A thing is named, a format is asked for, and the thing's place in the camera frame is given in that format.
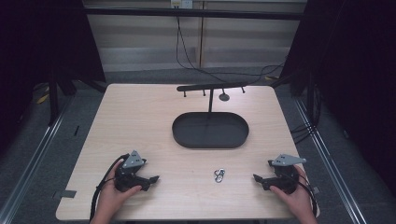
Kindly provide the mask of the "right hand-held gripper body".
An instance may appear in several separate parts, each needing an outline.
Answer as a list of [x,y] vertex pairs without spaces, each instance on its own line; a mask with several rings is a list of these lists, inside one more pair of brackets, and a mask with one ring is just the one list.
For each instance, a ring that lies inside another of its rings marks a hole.
[[306,159],[280,154],[274,160],[269,160],[268,164],[274,169],[276,177],[268,180],[269,186],[276,186],[287,194],[292,194],[299,183],[299,173],[294,167],[295,164],[305,163]]

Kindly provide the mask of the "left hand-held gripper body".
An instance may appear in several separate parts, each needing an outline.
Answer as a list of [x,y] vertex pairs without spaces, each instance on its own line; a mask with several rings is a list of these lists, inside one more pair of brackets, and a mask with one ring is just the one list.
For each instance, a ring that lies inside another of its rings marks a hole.
[[128,155],[116,169],[116,189],[121,192],[125,192],[135,186],[150,185],[149,183],[144,183],[142,178],[136,174],[145,165],[145,163],[146,160],[142,159],[136,150]]

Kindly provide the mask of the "black hook stand with tray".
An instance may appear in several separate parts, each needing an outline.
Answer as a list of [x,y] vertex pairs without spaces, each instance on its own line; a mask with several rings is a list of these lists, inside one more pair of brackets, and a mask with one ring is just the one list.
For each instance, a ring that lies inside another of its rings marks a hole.
[[246,82],[202,84],[178,86],[187,96],[187,91],[209,91],[207,112],[187,112],[179,115],[173,122],[172,133],[175,141],[187,148],[236,148],[247,140],[249,126],[244,118],[232,112],[212,110],[214,91],[222,90],[221,101],[228,101],[225,89],[240,88],[245,93]]

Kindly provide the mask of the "person's right hand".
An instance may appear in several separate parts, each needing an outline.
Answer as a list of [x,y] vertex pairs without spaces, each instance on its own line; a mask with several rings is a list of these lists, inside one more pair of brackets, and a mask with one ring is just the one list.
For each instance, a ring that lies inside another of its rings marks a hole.
[[271,186],[270,190],[285,203],[290,212],[295,217],[316,217],[312,211],[311,197],[308,193],[307,182],[305,180],[305,172],[295,165],[299,173],[299,184],[292,194],[287,194],[276,186]]

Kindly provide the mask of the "person's left hand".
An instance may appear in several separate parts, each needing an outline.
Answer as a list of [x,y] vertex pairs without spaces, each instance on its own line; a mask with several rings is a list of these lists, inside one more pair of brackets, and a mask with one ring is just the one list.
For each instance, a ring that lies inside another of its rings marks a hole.
[[99,194],[96,211],[93,217],[111,217],[122,208],[123,204],[141,190],[140,186],[135,186],[125,192],[118,191],[115,188],[114,179],[118,161],[106,177],[106,183],[103,185]]

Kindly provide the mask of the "grey tape strip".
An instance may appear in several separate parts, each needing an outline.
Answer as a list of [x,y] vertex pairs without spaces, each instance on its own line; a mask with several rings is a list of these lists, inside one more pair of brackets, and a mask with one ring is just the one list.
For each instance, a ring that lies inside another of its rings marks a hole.
[[76,193],[77,192],[75,190],[58,190],[53,193],[52,198],[54,200],[61,200],[62,198],[74,198]]

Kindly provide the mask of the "black metal stand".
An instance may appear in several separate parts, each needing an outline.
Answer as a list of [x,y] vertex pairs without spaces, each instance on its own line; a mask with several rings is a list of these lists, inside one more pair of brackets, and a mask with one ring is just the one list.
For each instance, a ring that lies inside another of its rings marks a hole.
[[52,69],[49,72],[49,105],[50,105],[50,117],[49,126],[55,123],[55,120],[60,117],[60,110],[58,104],[58,88],[64,95],[70,96],[77,92],[76,86],[73,83],[74,80],[81,81],[82,83],[90,86],[91,88],[105,92],[106,87],[96,83],[82,74],[79,74],[70,69],[64,69],[63,71],[55,71]]

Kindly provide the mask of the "black curtain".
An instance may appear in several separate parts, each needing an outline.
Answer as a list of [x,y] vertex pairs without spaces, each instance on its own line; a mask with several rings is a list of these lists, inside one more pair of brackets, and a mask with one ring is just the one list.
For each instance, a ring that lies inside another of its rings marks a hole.
[[396,0],[307,0],[281,76],[317,85],[396,197]]
[[106,80],[82,0],[0,0],[0,157],[35,85]]

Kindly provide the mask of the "black horizontal bar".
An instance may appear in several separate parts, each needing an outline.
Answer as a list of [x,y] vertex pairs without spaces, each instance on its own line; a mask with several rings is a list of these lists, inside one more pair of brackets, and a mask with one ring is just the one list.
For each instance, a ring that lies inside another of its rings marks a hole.
[[85,7],[84,11],[92,15],[122,16],[159,16],[159,17],[198,17],[223,19],[257,19],[300,21],[306,18],[302,13],[256,12],[208,9],[173,9],[173,8],[134,8],[134,7]]

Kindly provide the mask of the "metal floor rail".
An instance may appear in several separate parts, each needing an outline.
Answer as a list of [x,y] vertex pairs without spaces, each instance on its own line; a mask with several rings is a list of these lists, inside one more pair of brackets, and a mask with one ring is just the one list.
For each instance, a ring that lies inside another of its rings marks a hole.
[[61,100],[59,115],[53,122],[47,103],[34,105],[23,120],[7,156],[0,161],[0,196],[5,197],[0,200],[0,224],[12,224],[74,99],[70,96]]
[[304,126],[308,130],[309,136],[311,137],[353,224],[368,224],[363,212],[360,209],[360,206],[355,200],[355,197],[352,195],[345,179],[342,177],[338,167],[332,159],[332,155],[324,143],[318,129],[310,122],[307,115],[307,109],[303,101],[300,99],[295,99],[294,102],[302,120],[304,121]]

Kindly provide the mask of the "white wall socket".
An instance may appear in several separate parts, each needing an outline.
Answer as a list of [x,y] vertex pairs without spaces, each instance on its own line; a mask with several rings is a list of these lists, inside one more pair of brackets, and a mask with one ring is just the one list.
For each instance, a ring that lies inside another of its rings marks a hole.
[[193,9],[192,0],[170,0],[171,8]]

